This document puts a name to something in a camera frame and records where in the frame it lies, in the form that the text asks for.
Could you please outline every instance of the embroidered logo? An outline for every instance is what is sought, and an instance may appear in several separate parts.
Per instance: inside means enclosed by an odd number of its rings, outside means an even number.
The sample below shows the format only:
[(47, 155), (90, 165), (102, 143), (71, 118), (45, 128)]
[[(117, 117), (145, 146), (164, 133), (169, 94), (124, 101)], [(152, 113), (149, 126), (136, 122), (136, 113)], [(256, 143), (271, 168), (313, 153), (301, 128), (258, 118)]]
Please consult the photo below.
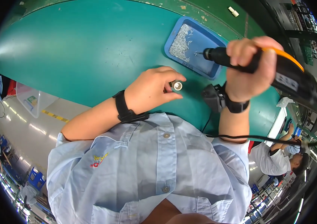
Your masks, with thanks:
[(93, 159), (94, 159), (94, 161), (97, 161), (97, 162), (94, 164), (90, 164), (90, 167), (98, 167), (108, 154), (109, 153), (106, 153), (103, 157), (97, 157), (96, 155), (94, 155)]

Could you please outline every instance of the yellow floor marking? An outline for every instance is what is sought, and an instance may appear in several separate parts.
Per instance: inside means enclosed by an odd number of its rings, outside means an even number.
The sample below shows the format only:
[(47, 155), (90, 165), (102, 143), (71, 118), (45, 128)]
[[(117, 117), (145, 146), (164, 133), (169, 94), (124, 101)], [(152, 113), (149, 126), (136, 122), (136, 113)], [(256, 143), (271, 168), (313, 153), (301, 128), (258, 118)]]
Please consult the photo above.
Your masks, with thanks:
[(47, 114), (47, 115), (49, 115), (49, 116), (52, 116), (53, 118), (56, 118), (56, 119), (58, 119), (58, 120), (61, 120), (61, 121), (65, 122), (65, 123), (68, 123), (68, 122), (69, 122), (68, 119), (63, 118), (63, 117), (60, 117), (60, 116), (58, 116), (58, 115), (56, 115), (56, 114), (50, 113), (50, 112), (48, 112), (48, 111), (46, 111), (46, 110), (42, 110), (42, 112), (43, 112), (44, 114)]

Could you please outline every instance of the wrist strap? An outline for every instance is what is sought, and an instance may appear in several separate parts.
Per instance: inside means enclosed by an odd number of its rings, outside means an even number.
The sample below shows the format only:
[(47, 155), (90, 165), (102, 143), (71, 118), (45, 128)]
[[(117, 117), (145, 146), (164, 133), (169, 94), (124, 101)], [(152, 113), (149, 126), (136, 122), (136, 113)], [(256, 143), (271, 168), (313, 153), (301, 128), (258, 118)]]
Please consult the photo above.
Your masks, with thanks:
[(224, 101), (226, 103), (228, 110), (231, 113), (239, 114), (247, 109), (247, 107), (249, 105), (249, 100), (246, 102), (233, 102), (233, 101), (231, 101), (226, 93), (226, 83), (224, 83), (222, 90), (224, 91)]
[(148, 113), (135, 114), (133, 110), (129, 110), (125, 101), (125, 90), (122, 90), (113, 96), (115, 99), (116, 109), (119, 112), (117, 118), (121, 123), (130, 123), (148, 119)]

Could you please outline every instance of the cylindrical metal part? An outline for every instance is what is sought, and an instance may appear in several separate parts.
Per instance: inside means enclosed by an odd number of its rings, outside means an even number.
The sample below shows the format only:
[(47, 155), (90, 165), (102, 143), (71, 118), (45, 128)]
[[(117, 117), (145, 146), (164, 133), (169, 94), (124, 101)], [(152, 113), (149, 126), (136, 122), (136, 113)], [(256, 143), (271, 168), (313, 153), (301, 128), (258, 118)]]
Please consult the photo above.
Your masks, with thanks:
[(180, 91), (182, 89), (182, 83), (177, 80), (171, 82), (171, 86), (174, 88), (174, 90), (177, 90), (177, 91)]

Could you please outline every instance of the white plastic bag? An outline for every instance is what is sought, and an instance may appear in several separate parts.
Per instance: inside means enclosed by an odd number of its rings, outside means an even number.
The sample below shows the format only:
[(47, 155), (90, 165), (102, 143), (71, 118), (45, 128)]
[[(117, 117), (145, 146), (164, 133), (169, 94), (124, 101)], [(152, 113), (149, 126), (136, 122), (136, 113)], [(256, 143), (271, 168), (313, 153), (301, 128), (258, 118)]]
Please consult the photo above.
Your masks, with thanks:
[(277, 106), (281, 108), (285, 108), (290, 102), (294, 102), (294, 101), (288, 97), (283, 97), (282, 99), (280, 99), (280, 101), (278, 101)]

